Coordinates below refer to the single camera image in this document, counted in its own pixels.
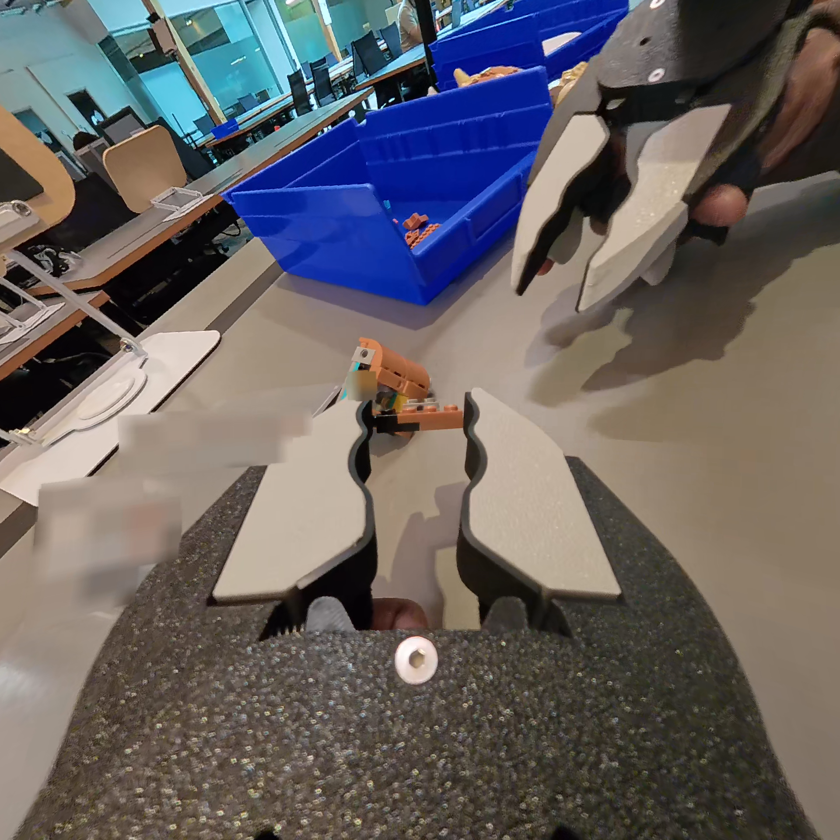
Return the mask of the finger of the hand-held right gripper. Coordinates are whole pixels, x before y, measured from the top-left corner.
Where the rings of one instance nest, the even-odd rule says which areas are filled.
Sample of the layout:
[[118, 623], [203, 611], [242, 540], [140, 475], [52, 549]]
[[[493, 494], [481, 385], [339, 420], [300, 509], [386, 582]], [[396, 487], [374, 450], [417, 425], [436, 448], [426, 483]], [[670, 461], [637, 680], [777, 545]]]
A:
[[604, 178], [610, 131], [596, 113], [555, 113], [528, 177], [514, 238], [511, 287], [521, 296], [571, 222], [582, 199]]
[[631, 189], [589, 260], [578, 312], [613, 299], [638, 278], [655, 286], [667, 276], [688, 222], [684, 196], [730, 108], [728, 103], [695, 108], [668, 122], [637, 123], [626, 131]]

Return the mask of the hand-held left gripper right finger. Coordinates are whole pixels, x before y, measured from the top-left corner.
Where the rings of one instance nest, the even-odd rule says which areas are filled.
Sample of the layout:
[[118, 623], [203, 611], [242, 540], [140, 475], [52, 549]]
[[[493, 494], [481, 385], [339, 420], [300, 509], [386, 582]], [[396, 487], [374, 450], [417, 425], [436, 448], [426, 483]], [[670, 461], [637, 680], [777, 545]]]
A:
[[465, 394], [457, 566], [482, 603], [616, 601], [621, 593], [562, 448], [488, 391]]

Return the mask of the orange brick plate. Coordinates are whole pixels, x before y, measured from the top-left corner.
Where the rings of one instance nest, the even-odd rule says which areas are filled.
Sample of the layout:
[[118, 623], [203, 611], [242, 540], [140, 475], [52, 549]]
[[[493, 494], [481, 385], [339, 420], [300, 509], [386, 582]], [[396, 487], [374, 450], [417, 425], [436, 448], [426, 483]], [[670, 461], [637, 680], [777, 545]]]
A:
[[397, 433], [463, 429], [464, 413], [456, 404], [438, 405], [435, 402], [407, 403], [395, 415]]

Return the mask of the grey desk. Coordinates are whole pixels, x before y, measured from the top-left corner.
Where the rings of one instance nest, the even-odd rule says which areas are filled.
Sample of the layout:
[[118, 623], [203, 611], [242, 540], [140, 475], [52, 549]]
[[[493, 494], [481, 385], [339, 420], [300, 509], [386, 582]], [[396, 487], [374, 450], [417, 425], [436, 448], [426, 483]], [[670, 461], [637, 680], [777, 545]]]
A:
[[448, 402], [478, 386], [530, 417], [701, 590], [838, 838], [838, 176], [756, 192], [724, 246], [580, 315], [571, 267], [513, 294], [511, 245], [423, 308], [282, 274], [251, 241], [150, 329], [222, 334], [163, 408], [335, 383], [367, 336]]

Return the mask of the person's left hand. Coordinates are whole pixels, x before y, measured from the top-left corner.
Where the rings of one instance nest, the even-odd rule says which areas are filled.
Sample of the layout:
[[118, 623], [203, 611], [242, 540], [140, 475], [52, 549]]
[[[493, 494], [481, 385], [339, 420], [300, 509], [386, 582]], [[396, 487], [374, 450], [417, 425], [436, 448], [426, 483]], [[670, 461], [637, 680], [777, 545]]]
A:
[[431, 627], [425, 610], [415, 601], [395, 598], [374, 598], [371, 629], [377, 632], [393, 630], [425, 630]]

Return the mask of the person's right hand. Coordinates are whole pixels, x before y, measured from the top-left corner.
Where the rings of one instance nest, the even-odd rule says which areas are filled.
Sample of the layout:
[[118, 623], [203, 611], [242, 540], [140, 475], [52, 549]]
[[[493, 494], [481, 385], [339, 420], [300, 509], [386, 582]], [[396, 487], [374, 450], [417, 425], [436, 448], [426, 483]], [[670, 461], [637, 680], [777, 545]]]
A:
[[831, 29], [813, 28], [805, 38], [759, 156], [758, 186], [838, 172], [839, 37]]

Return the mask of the blue storage bin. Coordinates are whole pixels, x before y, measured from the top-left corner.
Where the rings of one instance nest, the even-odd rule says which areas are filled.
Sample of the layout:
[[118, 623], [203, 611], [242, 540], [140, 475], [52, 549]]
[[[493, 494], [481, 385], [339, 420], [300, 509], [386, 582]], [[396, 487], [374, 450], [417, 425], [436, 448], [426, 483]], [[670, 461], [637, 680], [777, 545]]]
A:
[[[516, 226], [552, 113], [546, 70], [521, 70], [343, 121], [224, 196], [286, 272], [426, 305]], [[407, 251], [390, 198], [448, 220]]]
[[535, 17], [440, 38], [430, 49], [442, 91], [457, 88], [456, 69], [473, 75], [489, 67], [530, 69], [546, 63]]
[[[539, 42], [550, 81], [558, 80], [598, 54], [629, 11], [628, 1], [574, 1], [546, 7], [536, 13]], [[563, 45], [544, 44], [577, 33]]]

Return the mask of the loose orange bricks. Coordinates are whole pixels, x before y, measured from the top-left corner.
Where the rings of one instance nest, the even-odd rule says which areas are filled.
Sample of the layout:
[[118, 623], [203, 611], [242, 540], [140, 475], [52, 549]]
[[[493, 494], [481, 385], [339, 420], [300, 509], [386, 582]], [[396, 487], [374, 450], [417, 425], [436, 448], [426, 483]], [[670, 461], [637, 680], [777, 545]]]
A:
[[397, 243], [405, 250], [414, 252], [424, 245], [448, 220], [442, 203], [420, 203], [398, 201], [390, 198], [385, 214], [389, 230], [396, 236]]

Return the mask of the orange brick model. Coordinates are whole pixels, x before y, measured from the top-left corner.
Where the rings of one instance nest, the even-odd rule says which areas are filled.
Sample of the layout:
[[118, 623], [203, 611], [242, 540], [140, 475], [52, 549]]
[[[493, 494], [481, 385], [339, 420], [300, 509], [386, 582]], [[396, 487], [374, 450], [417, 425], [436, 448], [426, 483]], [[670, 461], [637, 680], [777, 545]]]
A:
[[431, 396], [426, 369], [374, 339], [360, 338], [339, 399], [371, 400], [375, 413], [399, 413], [406, 400]]

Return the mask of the row of black office chairs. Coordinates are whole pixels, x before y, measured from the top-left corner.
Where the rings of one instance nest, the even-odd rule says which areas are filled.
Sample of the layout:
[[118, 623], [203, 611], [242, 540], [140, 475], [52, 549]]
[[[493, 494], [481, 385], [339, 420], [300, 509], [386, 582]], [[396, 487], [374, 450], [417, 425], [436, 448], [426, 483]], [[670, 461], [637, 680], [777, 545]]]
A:
[[[325, 94], [324, 101], [330, 103], [334, 99], [350, 93], [362, 82], [372, 76], [376, 70], [368, 71], [359, 51], [359, 47], [368, 49], [371, 44], [381, 53], [385, 65], [391, 64], [402, 53], [402, 44], [399, 35], [399, 28], [394, 19], [387, 26], [381, 29], [372, 30], [362, 38], [358, 38], [350, 44], [349, 55], [334, 64], [328, 63], [326, 59], [311, 62], [301, 69], [303, 73], [306, 95], [321, 103], [319, 95]], [[295, 109], [292, 93], [285, 93], [276, 98], [267, 99], [258, 103], [253, 108], [248, 108], [242, 114], [234, 117], [232, 122], [236, 130], [242, 130], [248, 122], [261, 119], [269, 113], [283, 112]]]

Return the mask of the long wooden-edged table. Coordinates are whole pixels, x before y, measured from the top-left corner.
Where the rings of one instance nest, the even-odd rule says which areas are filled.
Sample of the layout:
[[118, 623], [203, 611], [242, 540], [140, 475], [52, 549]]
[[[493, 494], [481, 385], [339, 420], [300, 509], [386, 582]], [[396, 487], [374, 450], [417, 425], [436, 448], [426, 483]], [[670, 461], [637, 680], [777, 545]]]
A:
[[371, 88], [357, 90], [350, 96], [286, 123], [278, 131], [251, 144], [195, 181], [190, 188], [203, 193], [205, 200], [189, 213], [170, 219], [160, 209], [152, 208], [143, 212], [82, 250], [80, 266], [66, 273], [60, 280], [74, 291], [104, 287], [112, 278], [186, 230], [217, 205], [224, 204], [226, 191], [300, 148], [371, 94]]

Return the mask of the tan wooden chair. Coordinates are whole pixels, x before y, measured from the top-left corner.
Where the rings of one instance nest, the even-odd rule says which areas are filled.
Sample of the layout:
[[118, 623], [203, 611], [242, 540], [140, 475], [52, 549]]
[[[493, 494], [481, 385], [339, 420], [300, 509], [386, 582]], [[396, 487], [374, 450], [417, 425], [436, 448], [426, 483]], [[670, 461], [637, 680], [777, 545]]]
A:
[[151, 200], [173, 187], [185, 187], [187, 175], [169, 131], [161, 125], [136, 133], [107, 148], [106, 172], [127, 208], [142, 214]]

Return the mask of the black panel with wooden rim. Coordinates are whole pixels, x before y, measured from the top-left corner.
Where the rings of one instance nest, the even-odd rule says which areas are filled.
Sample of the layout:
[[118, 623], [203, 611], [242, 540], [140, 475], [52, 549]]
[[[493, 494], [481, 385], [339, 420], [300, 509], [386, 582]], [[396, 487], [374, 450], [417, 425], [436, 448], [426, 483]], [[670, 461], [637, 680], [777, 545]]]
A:
[[74, 182], [52, 151], [5, 108], [1, 147], [1, 204], [30, 205], [41, 219], [37, 235], [63, 222], [76, 202]]

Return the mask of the clear acrylic bracket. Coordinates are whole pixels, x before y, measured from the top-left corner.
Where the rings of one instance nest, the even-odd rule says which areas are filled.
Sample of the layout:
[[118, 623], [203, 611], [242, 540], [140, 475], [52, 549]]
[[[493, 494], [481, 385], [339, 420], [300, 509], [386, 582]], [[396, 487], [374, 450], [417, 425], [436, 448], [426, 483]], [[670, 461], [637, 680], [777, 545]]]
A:
[[21, 427], [5, 430], [1, 428], [1, 438], [9, 444], [47, 448], [63, 437], [64, 433], [53, 424], [36, 427]]
[[90, 318], [95, 319], [108, 331], [119, 336], [121, 340], [120, 346], [123, 351], [131, 351], [139, 358], [147, 357], [148, 352], [146, 349], [141, 343], [135, 340], [134, 336], [132, 336], [129, 331], [121, 327], [107, 315], [103, 314], [100, 309], [93, 307], [86, 300], [82, 299], [78, 294], [76, 294], [76, 292], [67, 288], [60, 279], [52, 276], [39, 263], [14, 249], [3, 253], [3, 256], [8, 256], [13, 262], [24, 267], [33, 277], [36, 277], [43, 285], [47, 285], [47, 287], [52, 291], [66, 299], [75, 309], [84, 312]]

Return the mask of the clear acrylic frame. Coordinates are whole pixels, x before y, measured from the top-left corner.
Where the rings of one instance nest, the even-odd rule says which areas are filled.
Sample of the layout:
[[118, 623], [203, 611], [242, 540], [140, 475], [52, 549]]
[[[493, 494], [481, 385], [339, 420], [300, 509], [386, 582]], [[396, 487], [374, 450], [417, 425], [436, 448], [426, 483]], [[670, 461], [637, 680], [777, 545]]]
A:
[[152, 207], [166, 212], [165, 222], [171, 222], [177, 218], [189, 214], [192, 210], [203, 205], [208, 199], [201, 192], [185, 187], [170, 187], [168, 190], [151, 198]]

